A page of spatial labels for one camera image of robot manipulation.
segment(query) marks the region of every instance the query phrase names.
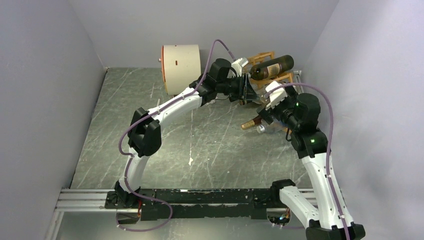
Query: clear plastic bottle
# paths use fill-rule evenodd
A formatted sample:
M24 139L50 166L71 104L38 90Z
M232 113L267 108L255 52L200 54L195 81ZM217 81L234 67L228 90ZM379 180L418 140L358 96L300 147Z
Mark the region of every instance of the clear plastic bottle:
M274 119L271 124L267 124L267 122L262 121L262 124L256 126L256 130L258 133L263 134L274 134L281 130L287 131L287 127L281 121Z

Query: scratch mark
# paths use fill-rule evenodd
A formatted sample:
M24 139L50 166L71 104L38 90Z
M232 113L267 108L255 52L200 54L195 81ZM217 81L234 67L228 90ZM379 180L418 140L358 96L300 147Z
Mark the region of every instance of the scratch mark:
M299 183L301 182L301 178L302 178L303 176L305 176L307 173L308 173L308 172L304 172L302 175L300 175L300 177L299 177L296 181L294 181L294 183L295 183L295 184L299 184Z
M178 129L180 129L180 128L183 128L184 126L183 125L179 125L179 126L177 126L176 128L174 128L174 129L172 129L172 130L170 130L169 132L167 132L165 135L163 135L163 139L165 139L166 137L168 137L172 132L174 132L175 130L178 130Z
M279 159L279 158L280 158L280 156L281 156L281 154L282 154L285 150L287 150L288 148L289 148L289 145L285 145L285 146L282 148L281 152L278 154L278 156L277 156L277 158L276 158L276 159Z
M213 108L213 111L211 112L211 106L207 106L207 109L209 111L209 117L207 118L206 125L211 123L211 117L215 113L215 108Z
M235 111L233 110L232 111L232 114L231 114L231 117L229 118L228 125L226 126L224 135L222 136L221 141L219 142L219 146L218 146L218 149L216 150L215 158L213 159L213 161L212 161L212 163L210 165L213 165L215 163L215 160L217 159L218 153L220 152L221 145L223 144L223 140L225 138L225 135L227 134L228 128L230 127L231 120L233 119L234 112Z
M109 134L107 135L107 137L104 139L104 142L98 147L97 151L91 157L92 159L94 159L94 157L97 155L97 153L99 153L102 150L103 145L105 145L106 141L110 138L110 136L112 135L112 133L114 132L114 130L117 128L117 126L118 125L115 125L113 127L112 131L109 132Z
M197 171L199 170L199 168L200 168L200 165L202 164L202 163L204 163L205 161L203 160L200 164L198 164L197 165L197 168L196 168L196 170L193 172L193 175L195 175L196 173L197 173Z
M236 108L238 107L238 105L229 105L229 109L228 109L228 111L226 112L226 113L224 113L224 114L222 114L221 116L219 116L218 118L215 118L215 119L213 119L213 120L211 120L210 121L210 123L211 122L215 122L216 120L219 120L219 119L221 119L224 115L226 115L226 114L229 114L230 112L231 112L231 110L235 110Z
M192 158L192 132L193 132L193 110L191 110L191 126L190 126L190 158L188 160L188 165L192 166L193 158Z
M197 141L196 141L196 143L194 144L194 148L196 148L197 147L197 145L198 145L198 143L200 142L200 140L202 140L203 139L203 135L205 135L205 133L204 132L202 132L199 136L198 136L198 138L197 138ZM198 148L198 153L197 153L197 157L199 156L199 154L202 152L202 149L203 149L203 146L204 146L204 144L202 144L201 146L200 146L200 148Z
M265 164L268 162L268 159L270 158L270 153L271 153L271 151L268 152L268 156L266 156L266 160L262 163L262 167L260 168L261 173L264 170Z
M293 168L291 169L290 179L293 179L295 177L295 165L296 161L293 162Z
M115 159L115 161L113 161L113 162L109 165L109 167L107 168L107 170L106 170L106 172L104 173L103 177L101 178L100 183L97 185L99 188L102 186L102 183L103 183L103 181L105 180L106 175L108 175L109 170L111 169L112 165L113 165L114 163L116 163L116 162L117 162L117 160L118 160L119 158L120 158L120 156L118 156L118 157Z
M104 78L104 80L103 80L103 86L106 86L106 85L109 85L109 84L111 84L111 83L114 83L114 82L115 82L115 81L111 81L111 82L106 83L108 80L109 80L109 75L107 75L107 76Z
M118 178L120 178L120 177L121 177L121 173L123 173L124 168L125 168L126 166L127 166L126 164L122 164L122 165L120 165L120 166L119 166L118 171L116 171L117 173L119 173Z
M124 75L120 79L122 79L125 75L127 75L127 72L128 72L128 69L126 70L126 72L124 73ZM112 93L112 96L110 96L109 99L103 104L103 106L100 108L100 110L98 111L98 113L91 119L91 121L94 121L94 119L97 118L97 116L100 114L100 112L102 112L103 108L105 108L105 106L108 104L108 102L114 97L114 95L118 92L118 90L125 83L125 81L127 80L127 77L128 76L125 77L125 79L121 82L121 84L119 85L119 87Z
M86 179L86 177L87 177L87 175L89 174L90 169L92 169L92 167L93 167L93 166L90 166L90 168L87 170L87 172L85 172L85 175L84 175L84 177L82 178L81 182L79 182L78 186L76 186L76 188L77 188L77 189L79 189L79 188L80 188L80 186L81 186L81 184L83 184L84 180Z
M128 75L131 75L132 73L134 73L135 71L140 70L140 69L141 68L137 68L135 70L132 70L132 71L128 72L129 68L127 68L126 69L126 72L123 74L123 76L121 78L119 78L117 80L113 80L113 81L108 82L108 83L105 83L105 84L103 84L103 86L106 86L106 85L109 85L109 84L113 84L115 81L119 81L119 80L123 79L124 77L127 77ZM106 80L108 80L108 79L109 79L109 75L104 79L104 82L106 82Z
M150 93L150 99L153 96L153 90L155 89L155 83L153 83L153 86L151 87L151 93Z
M197 188L198 186L199 186L199 182L200 182L200 177L199 177L199 179L197 180L197 182L196 182L196 186L195 186L195 188Z
M267 173L265 172L265 174L263 176L265 178L265 182L264 183L268 183L268 175L267 175Z
M237 175L237 178L235 179L235 183L234 183L234 189L236 188L236 186L237 186L237 181L239 181L239 177L240 177L240 172L242 171L242 169L241 168L239 168L238 169L238 175Z
M95 142L98 138L99 138L99 136L96 136L95 138L91 138L87 141L86 144L91 143L91 142Z
M210 187L212 187L214 184L212 183L211 173L209 172L209 163L208 163L208 161L206 161L206 170L207 170L207 176L209 177Z

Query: white cylindrical container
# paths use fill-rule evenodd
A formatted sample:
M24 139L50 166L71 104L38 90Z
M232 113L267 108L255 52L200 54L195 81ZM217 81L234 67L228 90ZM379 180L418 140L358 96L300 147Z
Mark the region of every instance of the white cylindrical container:
M160 59L168 95L178 95L201 74L199 45L163 45Z

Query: bottle cap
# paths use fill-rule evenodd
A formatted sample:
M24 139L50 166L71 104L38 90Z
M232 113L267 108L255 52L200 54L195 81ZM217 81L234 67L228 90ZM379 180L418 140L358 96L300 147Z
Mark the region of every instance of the bottle cap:
M265 132L265 126L261 124L261 125L259 125L259 126L256 127L256 130L260 134L261 133L264 133Z

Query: dark wine bottle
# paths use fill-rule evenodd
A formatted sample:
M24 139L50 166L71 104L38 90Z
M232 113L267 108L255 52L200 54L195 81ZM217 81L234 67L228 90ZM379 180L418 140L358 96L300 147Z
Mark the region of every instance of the dark wine bottle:
M252 66L250 75L252 79L257 81L268 79L292 69L294 65L293 57L284 55Z
M251 127L261 124L261 122L262 122L262 117L258 115L252 120L243 123L241 125L241 129L243 130L250 129Z

